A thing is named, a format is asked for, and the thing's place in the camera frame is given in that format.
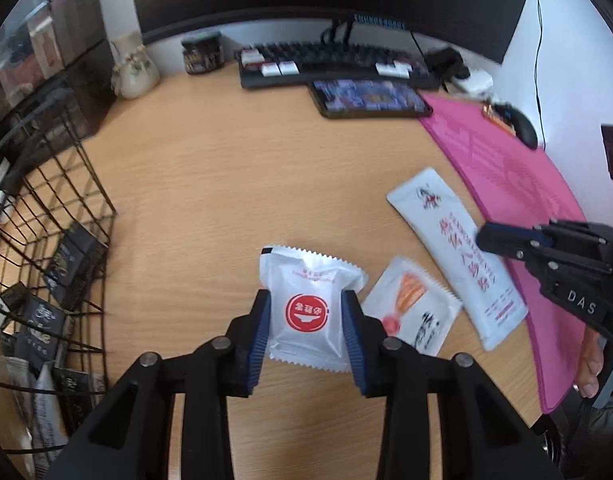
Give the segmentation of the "person's right hand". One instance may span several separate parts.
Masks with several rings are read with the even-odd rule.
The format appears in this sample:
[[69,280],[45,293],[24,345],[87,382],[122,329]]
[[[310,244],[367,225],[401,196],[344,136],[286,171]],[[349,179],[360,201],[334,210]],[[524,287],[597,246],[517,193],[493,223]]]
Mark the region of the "person's right hand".
[[584,398],[591,399],[599,392],[599,373],[603,366],[604,352],[599,344],[599,333],[587,327],[575,379],[575,385]]

